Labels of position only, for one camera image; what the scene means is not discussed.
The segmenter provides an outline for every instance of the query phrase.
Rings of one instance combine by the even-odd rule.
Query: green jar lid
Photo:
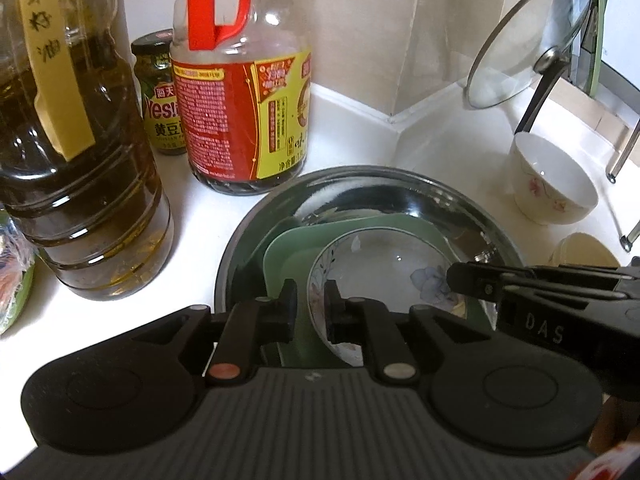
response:
[[[153,54],[168,54],[169,47],[174,38],[172,28],[158,30],[146,36],[138,38],[131,43],[131,51],[134,56],[152,56]]]

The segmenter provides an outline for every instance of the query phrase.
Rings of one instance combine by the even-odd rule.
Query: pink flower pattern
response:
[[[540,181],[535,177],[529,180],[529,191],[535,197],[539,197],[542,193],[542,186],[540,185]]]
[[[566,202],[565,202],[565,200],[554,200],[553,208],[556,211],[559,211],[561,213],[566,212]]]

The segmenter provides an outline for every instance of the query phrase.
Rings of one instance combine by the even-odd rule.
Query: metal rod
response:
[[[640,236],[640,222],[636,224],[636,227],[631,229],[631,232],[627,236],[620,238],[620,244],[622,248],[627,252],[631,252],[631,248],[634,246],[634,242],[638,240]]]
[[[534,67],[536,72],[538,72],[536,69],[538,63],[543,61],[548,61],[549,65],[545,66],[544,69],[539,72],[542,74],[542,79],[540,80],[540,83],[538,83],[536,91],[533,92],[533,98],[529,103],[529,107],[527,107],[527,110],[524,112],[524,115],[520,120],[520,124],[516,127],[516,134],[531,131],[531,127],[540,112],[540,108],[542,108],[546,98],[551,94],[551,91],[560,79],[560,76],[569,67],[569,60],[562,57],[554,48],[550,48],[543,54],[543,57],[538,60]]]
[[[631,134],[631,137],[629,137],[629,142],[626,144],[625,149],[622,151],[622,155],[620,155],[620,158],[613,167],[613,170],[611,170],[610,173],[607,173],[607,178],[610,183],[616,183],[616,177],[620,173],[620,170],[622,169],[622,166],[624,166],[626,160],[629,158],[629,155],[631,155],[631,152],[634,150],[636,142],[638,142],[638,137],[640,137],[640,121],[636,124],[636,129]]]

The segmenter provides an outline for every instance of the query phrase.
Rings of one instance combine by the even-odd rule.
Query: white ceramic bowl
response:
[[[598,192],[580,164],[537,135],[514,136],[510,173],[516,204],[538,224],[573,224],[598,205]]]
[[[450,261],[436,247],[407,231],[364,228],[336,238],[324,248],[309,273],[307,302],[320,339],[343,361],[362,366],[359,346],[333,345],[326,339],[324,284],[335,280],[343,298],[382,301],[392,312],[430,304],[466,317],[461,296],[447,285]]]

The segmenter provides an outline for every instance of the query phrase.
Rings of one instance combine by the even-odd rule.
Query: dark liquid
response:
[[[211,189],[216,190],[220,193],[225,193],[229,195],[256,195],[260,193],[266,193],[280,184],[283,184],[287,180],[292,179],[297,174],[302,171],[302,166],[305,161],[300,160],[293,166],[291,166],[288,170],[283,171],[282,173],[269,176],[267,178],[261,178],[259,180],[245,180],[243,182],[231,181],[231,180],[220,180],[218,178],[213,178],[209,175],[206,175],[198,170],[198,168],[194,167],[193,164],[190,163],[191,173],[203,184],[209,186]]]
[[[158,273],[174,224],[129,66],[108,33],[76,44],[71,53],[95,145],[66,162],[33,108],[31,70],[5,79],[0,202],[65,285],[87,298],[108,299],[138,290]]]

